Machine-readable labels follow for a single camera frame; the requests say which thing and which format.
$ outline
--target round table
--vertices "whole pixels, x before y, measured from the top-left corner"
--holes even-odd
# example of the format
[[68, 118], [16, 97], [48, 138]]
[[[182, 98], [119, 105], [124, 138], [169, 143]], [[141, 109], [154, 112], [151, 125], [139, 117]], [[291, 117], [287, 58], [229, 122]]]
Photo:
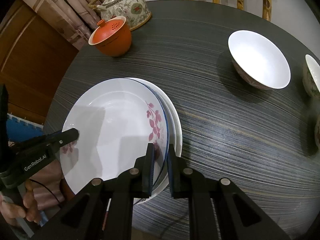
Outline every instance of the round table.
[[[233, 180], [292, 238], [320, 210], [320, 155], [314, 141], [319, 104], [302, 84], [301, 42], [276, 25], [224, 5], [189, 0], [150, 1], [153, 17], [132, 32], [123, 57], [86, 45], [52, 101], [44, 131], [62, 129], [77, 99], [110, 78], [153, 82], [175, 105], [183, 132], [182, 157], [206, 177]], [[291, 69], [289, 85], [258, 90], [234, 70], [228, 37], [251, 30], [270, 39]], [[188, 239], [188, 201], [167, 187], [134, 206], [132, 225], [163, 239]]]

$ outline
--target teapot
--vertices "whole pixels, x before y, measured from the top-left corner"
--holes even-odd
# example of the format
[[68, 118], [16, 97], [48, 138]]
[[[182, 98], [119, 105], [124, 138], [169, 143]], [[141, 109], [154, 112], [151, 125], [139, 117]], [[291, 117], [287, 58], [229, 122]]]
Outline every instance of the teapot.
[[88, 6], [101, 12], [101, 19], [108, 21], [117, 16], [126, 17], [126, 23], [130, 31], [144, 25], [150, 18], [145, 0], [105, 0], [102, 5], [94, 4], [98, 0], [91, 1]]

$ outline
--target pink curtain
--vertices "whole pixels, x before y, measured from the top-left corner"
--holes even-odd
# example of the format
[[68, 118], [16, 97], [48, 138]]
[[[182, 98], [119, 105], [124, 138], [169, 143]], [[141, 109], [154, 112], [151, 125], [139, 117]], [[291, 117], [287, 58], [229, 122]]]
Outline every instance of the pink curtain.
[[23, 1], [77, 49], [87, 43], [97, 28], [96, 23], [101, 20], [100, 15], [88, 7], [92, 0]]

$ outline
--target metal bolt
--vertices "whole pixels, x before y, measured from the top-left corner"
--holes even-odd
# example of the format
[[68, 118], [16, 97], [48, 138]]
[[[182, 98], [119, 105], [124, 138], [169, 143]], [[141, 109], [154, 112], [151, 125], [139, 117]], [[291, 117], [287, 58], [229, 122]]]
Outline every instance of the metal bolt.
[[139, 173], [139, 169], [137, 169], [137, 168], [132, 168], [132, 169], [130, 169], [130, 174], [136, 175], [136, 174], [138, 174], [138, 173]]
[[102, 180], [99, 179], [99, 178], [94, 178], [93, 180], [91, 180], [91, 183], [92, 183], [92, 185], [94, 185], [94, 186], [100, 185], [101, 182], [102, 182]]
[[230, 180], [227, 178], [223, 178], [220, 180], [222, 185], [228, 186], [230, 184]]
[[184, 168], [184, 169], [183, 169], [183, 173], [184, 173], [184, 174], [190, 175], [192, 172], [193, 172], [193, 170], [190, 169], [190, 168]]

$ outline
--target orange cup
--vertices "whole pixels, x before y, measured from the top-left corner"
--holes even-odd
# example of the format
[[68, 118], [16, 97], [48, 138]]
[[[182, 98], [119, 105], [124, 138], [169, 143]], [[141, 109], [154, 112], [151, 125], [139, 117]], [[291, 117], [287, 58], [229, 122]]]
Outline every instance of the orange cup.
[[90, 36], [89, 44], [96, 46], [103, 54], [118, 57], [126, 53], [131, 45], [131, 32], [124, 16], [118, 16], [107, 22], [101, 20]]

